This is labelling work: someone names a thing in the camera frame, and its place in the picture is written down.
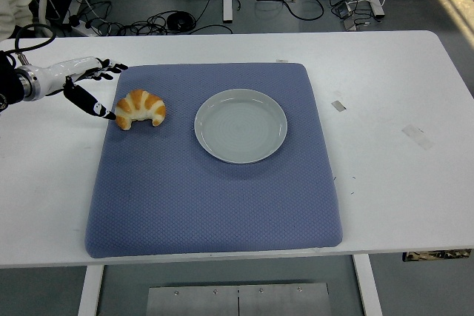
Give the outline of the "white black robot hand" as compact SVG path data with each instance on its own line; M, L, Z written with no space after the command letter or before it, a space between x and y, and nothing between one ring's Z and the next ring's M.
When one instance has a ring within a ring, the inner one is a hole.
M84 79L111 80L111 73L121 73L126 69L125 64L96 57L77 58L47 68L38 68L33 71L34 99L62 93L68 101L87 114L114 121L116 115L77 82Z

